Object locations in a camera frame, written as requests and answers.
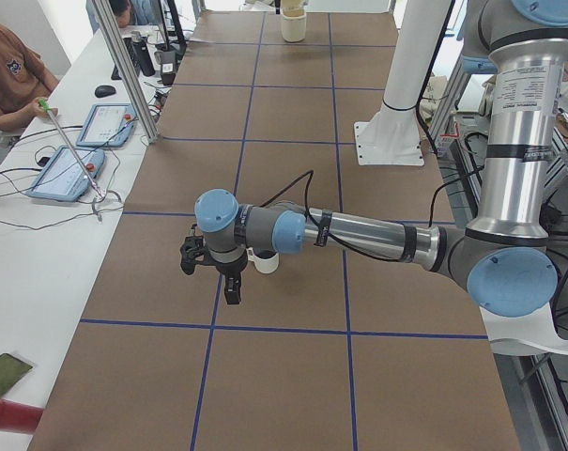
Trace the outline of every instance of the black bottle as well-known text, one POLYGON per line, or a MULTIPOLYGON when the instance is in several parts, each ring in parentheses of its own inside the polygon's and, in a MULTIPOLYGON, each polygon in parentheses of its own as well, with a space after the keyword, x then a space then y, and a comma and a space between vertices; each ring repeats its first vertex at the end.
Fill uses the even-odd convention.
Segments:
POLYGON ((137 62, 140 64, 140 69, 142 70, 143 75, 146 77, 154 75, 154 66, 150 59, 148 46, 138 31, 131 32, 131 45, 133 46, 135 57, 137 58, 137 62))

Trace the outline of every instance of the green cloth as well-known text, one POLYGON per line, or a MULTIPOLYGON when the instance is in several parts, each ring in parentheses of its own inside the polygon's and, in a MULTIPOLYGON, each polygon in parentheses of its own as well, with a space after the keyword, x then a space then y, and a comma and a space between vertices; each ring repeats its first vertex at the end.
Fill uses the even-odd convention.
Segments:
POLYGON ((0 397, 20 381, 31 368, 31 365, 10 354, 0 355, 0 397))

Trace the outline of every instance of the white mug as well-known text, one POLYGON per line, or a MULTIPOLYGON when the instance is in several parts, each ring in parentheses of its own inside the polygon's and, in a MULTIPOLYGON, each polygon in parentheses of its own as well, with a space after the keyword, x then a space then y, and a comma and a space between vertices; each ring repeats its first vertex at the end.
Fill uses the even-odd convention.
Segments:
POLYGON ((254 251, 252 247, 246 249, 248 253, 248 259, 254 263, 254 267, 257 271, 263 274, 271 274, 280 264, 280 255, 273 251, 254 251))

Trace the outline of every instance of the robotic arm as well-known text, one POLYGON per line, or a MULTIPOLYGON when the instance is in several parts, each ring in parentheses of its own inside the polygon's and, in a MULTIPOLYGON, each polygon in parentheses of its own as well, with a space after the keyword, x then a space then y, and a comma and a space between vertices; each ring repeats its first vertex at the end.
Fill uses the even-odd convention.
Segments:
POLYGON ((246 248, 294 254, 305 241, 417 263, 451 277, 476 303, 519 317, 548 303, 557 273, 538 223, 568 60, 568 0, 469 0, 465 54, 498 68, 478 216, 465 230, 419 228, 289 203, 240 205, 225 190, 203 194, 198 226, 181 248, 187 274, 200 265, 225 276, 228 303, 240 302, 246 248))

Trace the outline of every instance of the red cylinder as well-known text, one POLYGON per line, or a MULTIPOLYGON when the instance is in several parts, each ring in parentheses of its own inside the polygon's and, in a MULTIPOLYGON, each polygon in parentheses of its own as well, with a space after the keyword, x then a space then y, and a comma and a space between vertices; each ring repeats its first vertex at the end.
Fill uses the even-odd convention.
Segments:
POLYGON ((33 434, 42 414, 40 407, 0 399, 0 430, 33 434))

